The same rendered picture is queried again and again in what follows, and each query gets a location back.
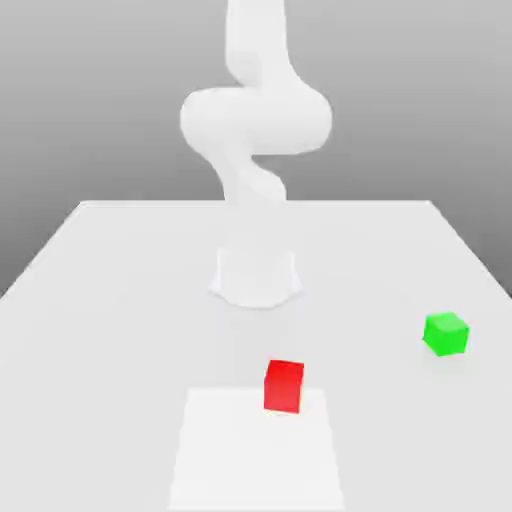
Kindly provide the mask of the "small red cube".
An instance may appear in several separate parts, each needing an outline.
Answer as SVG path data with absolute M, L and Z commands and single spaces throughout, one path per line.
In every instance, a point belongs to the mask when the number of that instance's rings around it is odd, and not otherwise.
M 270 360 L 264 378 L 264 408 L 298 414 L 303 376 L 301 362 Z

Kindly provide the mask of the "small green cube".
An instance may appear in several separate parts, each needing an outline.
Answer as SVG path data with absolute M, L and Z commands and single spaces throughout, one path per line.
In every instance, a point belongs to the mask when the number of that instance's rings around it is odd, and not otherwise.
M 426 317 L 423 341 L 438 357 L 463 354 L 469 332 L 469 325 L 456 313 L 435 313 Z

